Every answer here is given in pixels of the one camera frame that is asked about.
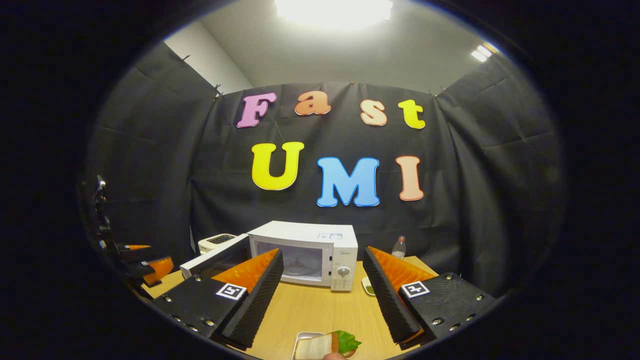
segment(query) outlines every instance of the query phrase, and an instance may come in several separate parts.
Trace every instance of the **table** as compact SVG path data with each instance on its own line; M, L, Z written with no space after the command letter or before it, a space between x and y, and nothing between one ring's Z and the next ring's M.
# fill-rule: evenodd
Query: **table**
M404 260L438 275L415 256ZM415 348L400 350L393 342L378 301L362 288L361 280L365 276L362 261L358 261L350 292L280 282L255 335L253 347L245 352L265 360L286 360L291 358L299 332L326 334L336 330L350 332L362 342L350 360L387 359ZM163 284L148 290L154 298L182 282L182 275L179 271L174 272L162 281Z

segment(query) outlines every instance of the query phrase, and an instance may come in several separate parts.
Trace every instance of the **blue letter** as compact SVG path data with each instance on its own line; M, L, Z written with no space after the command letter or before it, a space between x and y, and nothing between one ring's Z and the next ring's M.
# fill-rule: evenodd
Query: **blue letter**
M338 200L333 196L333 188L338 191L342 203L347 206L358 189L358 196L353 200L356 206L375 206L380 203L376 196L376 168L380 162L374 158L358 160L351 176L338 158L320 158L318 166L322 168L322 197L317 204L323 208L336 206Z

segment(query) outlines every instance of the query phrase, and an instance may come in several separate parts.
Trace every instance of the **small dish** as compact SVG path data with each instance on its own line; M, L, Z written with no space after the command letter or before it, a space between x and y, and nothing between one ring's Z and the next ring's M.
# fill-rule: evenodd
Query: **small dish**
M367 286L371 286L371 281L369 281L368 276L365 276L362 278L362 287L364 288L364 291L371 296L376 296L376 294L370 293L369 290L367 290Z
M296 347L298 346L298 341L302 339L310 339L315 338L316 336L324 335L322 332L299 332L296 336L296 342L293 344L293 352L291 353L291 360L295 360L293 357L296 355Z

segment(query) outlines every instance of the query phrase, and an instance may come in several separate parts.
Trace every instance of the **water bottle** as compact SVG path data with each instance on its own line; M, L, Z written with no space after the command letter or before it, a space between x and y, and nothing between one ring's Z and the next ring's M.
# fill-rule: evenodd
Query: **water bottle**
M406 244L404 243L404 236L398 236L398 241L394 245L393 250L391 250L391 254L398 259L404 259L404 254L406 254Z

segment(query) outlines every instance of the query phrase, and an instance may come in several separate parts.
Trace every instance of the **hand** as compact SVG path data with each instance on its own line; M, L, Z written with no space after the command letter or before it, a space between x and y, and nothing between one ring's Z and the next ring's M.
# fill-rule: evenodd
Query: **hand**
M346 360L347 358L342 356L339 352L332 352L331 354L326 354L322 360Z

